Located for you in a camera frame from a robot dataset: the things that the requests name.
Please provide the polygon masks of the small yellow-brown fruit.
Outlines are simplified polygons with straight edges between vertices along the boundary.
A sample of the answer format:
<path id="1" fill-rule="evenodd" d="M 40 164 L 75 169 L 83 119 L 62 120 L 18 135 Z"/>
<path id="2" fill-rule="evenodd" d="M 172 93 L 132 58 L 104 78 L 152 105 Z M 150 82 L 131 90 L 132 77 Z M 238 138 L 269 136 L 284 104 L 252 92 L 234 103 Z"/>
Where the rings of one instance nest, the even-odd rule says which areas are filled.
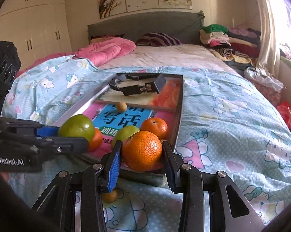
<path id="1" fill-rule="evenodd" d="M 110 193 L 103 193 L 101 198 L 105 203 L 113 203 L 118 199 L 118 192 L 116 189 L 113 189 Z"/>

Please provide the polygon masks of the large green fruit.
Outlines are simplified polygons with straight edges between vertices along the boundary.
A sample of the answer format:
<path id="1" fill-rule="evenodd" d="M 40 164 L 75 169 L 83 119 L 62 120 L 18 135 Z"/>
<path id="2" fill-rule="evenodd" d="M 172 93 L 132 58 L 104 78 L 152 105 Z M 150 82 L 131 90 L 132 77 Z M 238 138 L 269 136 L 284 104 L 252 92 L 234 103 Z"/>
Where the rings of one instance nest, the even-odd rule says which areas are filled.
<path id="1" fill-rule="evenodd" d="M 83 114 L 70 117 L 59 128 L 60 137 L 81 137 L 90 142 L 95 135 L 95 126 L 92 120 Z"/>

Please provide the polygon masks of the orange tangerine front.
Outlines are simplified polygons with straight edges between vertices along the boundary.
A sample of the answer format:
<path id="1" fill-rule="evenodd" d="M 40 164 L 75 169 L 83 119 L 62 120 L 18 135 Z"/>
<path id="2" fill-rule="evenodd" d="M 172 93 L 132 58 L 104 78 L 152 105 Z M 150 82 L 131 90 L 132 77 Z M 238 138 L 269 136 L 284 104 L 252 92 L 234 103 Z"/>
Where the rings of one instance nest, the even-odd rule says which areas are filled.
<path id="1" fill-rule="evenodd" d="M 160 139 L 149 131 L 139 131 L 122 145 L 122 157 L 126 166 L 136 172 L 153 170 L 162 154 Z"/>

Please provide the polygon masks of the small green fruit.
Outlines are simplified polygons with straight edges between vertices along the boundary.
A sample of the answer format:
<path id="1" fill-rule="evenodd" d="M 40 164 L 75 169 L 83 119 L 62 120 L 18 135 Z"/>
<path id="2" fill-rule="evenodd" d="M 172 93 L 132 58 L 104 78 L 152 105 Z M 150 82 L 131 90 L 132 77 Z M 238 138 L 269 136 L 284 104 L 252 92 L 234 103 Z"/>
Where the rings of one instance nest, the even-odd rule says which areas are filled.
<path id="1" fill-rule="evenodd" d="M 140 131 L 140 129 L 136 126 L 126 126 L 126 127 L 121 128 L 117 132 L 117 134 L 114 136 L 114 138 L 111 142 L 111 147 L 114 148 L 114 146 L 118 140 L 124 142 L 130 136 L 132 136 L 133 134 L 135 134 L 136 132 L 139 132 L 139 131 Z"/>

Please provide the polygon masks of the large orange tangerine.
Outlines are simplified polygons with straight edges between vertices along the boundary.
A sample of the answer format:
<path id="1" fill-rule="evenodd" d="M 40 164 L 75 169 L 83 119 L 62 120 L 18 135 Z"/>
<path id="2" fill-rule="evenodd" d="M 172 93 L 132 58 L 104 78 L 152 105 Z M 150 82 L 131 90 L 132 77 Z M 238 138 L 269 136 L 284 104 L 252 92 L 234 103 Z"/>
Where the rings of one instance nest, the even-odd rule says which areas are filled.
<path id="1" fill-rule="evenodd" d="M 140 130 L 149 131 L 155 134 L 159 139 L 165 139 L 168 133 L 168 125 L 163 119 L 154 117 L 146 119 L 142 123 Z"/>

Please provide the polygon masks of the small brown longan fruit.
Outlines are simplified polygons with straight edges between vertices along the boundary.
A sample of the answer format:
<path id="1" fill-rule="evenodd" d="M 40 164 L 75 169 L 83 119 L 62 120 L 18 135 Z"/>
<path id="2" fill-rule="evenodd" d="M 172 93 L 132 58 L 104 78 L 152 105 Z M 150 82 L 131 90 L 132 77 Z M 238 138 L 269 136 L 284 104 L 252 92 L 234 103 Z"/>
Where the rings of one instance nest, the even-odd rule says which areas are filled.
<path id="1" fill-rule="evenodd" d="M 124 113 L 127 111 L 127 104 L 125 102 L 119 102 L 117 104 L 117 111 L 120 113 Z"/>

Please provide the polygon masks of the pink Chinese workbook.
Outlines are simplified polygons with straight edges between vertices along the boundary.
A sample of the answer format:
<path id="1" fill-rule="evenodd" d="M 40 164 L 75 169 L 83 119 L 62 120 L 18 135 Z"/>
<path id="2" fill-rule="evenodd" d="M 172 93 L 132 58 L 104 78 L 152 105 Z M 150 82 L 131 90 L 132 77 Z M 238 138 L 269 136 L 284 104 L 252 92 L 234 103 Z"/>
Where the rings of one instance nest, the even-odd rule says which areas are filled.
<path id="1" fill-rule="evenodd" d="M 152 117 L 163 119 L 168 127 L 174 127 L 175 123 L 173 112 L 128 106 L 126 112 L 120 113 L 114 104 L 92 103 L 83 114 L 92 120 L 95 128 L 98 128 L 103 135 L 101 147 L 94 152 L 87 152 L 87 155 L 97 159 L 111 151 L 111 142 L 123 127 L 136 126 L 140 128 L 146 119 Z"/>

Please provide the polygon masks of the Hello Kitty blue quilt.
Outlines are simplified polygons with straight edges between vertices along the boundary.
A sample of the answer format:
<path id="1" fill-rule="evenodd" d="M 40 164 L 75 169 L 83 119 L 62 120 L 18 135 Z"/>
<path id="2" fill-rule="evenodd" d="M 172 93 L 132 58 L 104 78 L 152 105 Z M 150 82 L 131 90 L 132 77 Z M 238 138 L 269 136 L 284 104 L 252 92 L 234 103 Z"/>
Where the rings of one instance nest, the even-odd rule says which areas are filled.
<path id="1" fill-rule="evenodd" d="M 184 107 L 176 153 L 201 171 L 225 171 L 265 225 L 291 203 L 291 133 L 275 107 L 238 75 L 175 66 L 94 68 L 85 59 L 46 61 L 19 76 L 6 96 L 3 117 L 52 125 L 91 89 L 120 72 L 180 74 Z M 28 205 L 61 170 L 88 165 L 58 156 L 41 173 L 12 173 L 9 183 Z M 104 204 L 108 231 L 177 231 L 182 195 L 118 181 L 119 198 Z"/>

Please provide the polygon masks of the black gripper part in box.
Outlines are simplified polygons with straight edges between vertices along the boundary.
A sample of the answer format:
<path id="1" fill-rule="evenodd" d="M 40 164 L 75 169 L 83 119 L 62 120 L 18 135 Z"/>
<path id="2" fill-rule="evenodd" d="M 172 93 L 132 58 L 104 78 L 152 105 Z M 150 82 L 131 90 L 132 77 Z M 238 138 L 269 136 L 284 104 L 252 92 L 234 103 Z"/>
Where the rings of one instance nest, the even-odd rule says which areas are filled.
<path id="1" fill-rule="evenodd" d="M 153 81 L 143 84 L 127 85 L 119 87 L 117 82 L 144 81 L 153 78 Z M 140 95 L 142 93 L 161 93 L 166 84 L 166 78 L 162 73 L 117 73 L 117 75 L 108 83 L 109 87 L 117 92 L 121 92 L 124 96 Z"/>

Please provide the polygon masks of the white wardrobe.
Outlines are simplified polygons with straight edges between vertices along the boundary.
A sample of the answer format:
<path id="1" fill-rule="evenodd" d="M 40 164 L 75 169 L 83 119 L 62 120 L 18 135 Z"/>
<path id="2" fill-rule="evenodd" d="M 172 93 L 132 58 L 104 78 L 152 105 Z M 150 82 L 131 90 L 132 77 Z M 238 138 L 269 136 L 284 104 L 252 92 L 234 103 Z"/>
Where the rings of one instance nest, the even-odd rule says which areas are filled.
<path id="1" fill-rule="evenodd" d="M 5 0 L 0 40 L 14 43 L 22 69 L 47 55 L 70 52 L 65 0 Z"/>

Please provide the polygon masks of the red plastic bag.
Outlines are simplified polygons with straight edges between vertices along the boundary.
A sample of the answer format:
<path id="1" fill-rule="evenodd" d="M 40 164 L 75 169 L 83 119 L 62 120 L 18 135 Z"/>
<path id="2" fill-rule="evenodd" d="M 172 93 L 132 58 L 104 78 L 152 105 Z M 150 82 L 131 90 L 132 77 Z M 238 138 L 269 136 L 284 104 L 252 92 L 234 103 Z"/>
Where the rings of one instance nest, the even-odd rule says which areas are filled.
<path id="1" fill-rule="evenodd" d="M 291 105 L 284 101 L 282 103 L 280 103 L 276 109 L 278 110 L 278 112 L 280 113 L 280 115 L 282 116 L 284 122 L 286 123 L 287 127 L 289 128 L 289 130 L 291 130 Z"/>

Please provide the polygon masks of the white plastic bag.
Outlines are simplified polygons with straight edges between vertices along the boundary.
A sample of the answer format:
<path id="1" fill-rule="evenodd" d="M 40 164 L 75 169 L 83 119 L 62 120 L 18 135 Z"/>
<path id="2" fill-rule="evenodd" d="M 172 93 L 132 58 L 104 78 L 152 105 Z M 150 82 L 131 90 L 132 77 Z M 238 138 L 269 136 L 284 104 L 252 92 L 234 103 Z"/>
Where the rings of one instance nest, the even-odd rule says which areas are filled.
<path id="1" fill-rule="evenodd" d="M 266 74 L 265 71 L 259 68 L 247 68 L 244 71 L 244 77 L 253 84 L 266 87 L 267 89 L 273 89 L 276 92 L 284 88 L 284 84 L 281 81 L 270 74 Z"/>

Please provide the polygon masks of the striped purple pillow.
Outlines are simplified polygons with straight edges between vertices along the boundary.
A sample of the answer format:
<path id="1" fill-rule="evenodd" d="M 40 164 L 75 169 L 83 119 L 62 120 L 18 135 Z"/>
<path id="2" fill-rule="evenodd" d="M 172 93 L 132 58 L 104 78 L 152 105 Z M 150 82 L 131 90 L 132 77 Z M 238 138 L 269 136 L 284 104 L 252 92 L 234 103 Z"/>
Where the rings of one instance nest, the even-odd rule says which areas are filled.
<path id="1" fill-rule="evenodd" d="M 142 35 L 135 44 L 137 46 L 147 47 L 169 47 L 183 44 L 177 38 L 171 37 L 165 33 L 150 32 Z"/>

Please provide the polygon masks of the grey bed headboard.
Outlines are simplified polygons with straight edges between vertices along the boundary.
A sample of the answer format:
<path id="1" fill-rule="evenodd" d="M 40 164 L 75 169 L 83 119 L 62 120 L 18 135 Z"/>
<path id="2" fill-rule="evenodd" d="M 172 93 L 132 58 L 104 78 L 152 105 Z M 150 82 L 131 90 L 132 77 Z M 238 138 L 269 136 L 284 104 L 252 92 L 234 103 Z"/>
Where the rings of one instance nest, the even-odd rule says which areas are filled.
<path id="1" fill-rule="evenodd" d="M 199 30 L 204 26 L 204 13 L 147 12 L 104 20 L 87 26 L 88 39 L 103 35 L 123 35 L 136 42 L 150 32 L 165 33 L 184 44 L 200 45 Z"/>

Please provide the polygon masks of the cream curtain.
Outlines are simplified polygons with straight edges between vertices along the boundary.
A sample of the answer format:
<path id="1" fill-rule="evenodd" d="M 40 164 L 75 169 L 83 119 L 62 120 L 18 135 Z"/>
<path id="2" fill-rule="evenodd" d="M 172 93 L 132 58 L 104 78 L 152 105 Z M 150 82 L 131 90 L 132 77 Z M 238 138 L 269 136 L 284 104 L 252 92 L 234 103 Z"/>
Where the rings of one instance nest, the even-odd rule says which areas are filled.
<path id="1" fill-rule="evenodd" d="M 278 78 L 279 44 L 282 40 L 286 4 L 284 0 L 257 0 L 257 2 L 261 22 L 261 45 L 257 66 Z"/>

